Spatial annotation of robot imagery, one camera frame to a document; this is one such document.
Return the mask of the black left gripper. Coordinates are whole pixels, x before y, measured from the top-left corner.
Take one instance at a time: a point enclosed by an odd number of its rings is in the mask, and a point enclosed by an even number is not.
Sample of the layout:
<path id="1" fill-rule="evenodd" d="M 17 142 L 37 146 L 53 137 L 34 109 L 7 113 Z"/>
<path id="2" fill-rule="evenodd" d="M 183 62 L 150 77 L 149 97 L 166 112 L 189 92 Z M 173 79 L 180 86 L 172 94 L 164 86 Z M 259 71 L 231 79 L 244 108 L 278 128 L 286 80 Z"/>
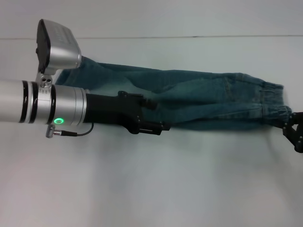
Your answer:
<path id="1" fill-rule="evenodd" d="M 170 130 L 170 124 L 165 122 L 141 124 L 141 107 L 155 110 L 158 105 L 154 100 L 145 98 L 141 94 L 132 94 L 132 98 L 123 93 L 117 96 L 86 94 L 86 101 L 86 123 L 120 125 L 131 134 L 161 135 L 163 131 Z"/>

